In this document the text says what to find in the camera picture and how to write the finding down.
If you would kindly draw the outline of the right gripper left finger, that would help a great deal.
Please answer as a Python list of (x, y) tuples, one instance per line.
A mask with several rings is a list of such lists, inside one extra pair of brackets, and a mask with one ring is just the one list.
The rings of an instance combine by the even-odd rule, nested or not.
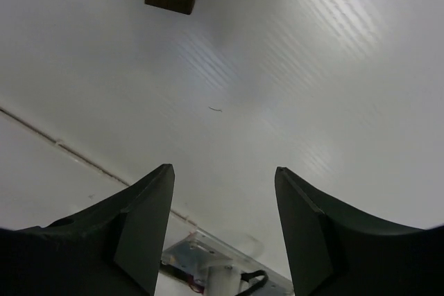
[(46, 227), (1, 230), (2, 295), (153, 295), (175, 173), (132, 186)]

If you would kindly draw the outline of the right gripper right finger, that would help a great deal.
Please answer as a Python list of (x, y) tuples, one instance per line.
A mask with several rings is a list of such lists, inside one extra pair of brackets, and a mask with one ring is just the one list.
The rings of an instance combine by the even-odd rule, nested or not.
[(443, 294), (443, 227), (372, 216), (284, 167), (275, 194), (296, 295)]

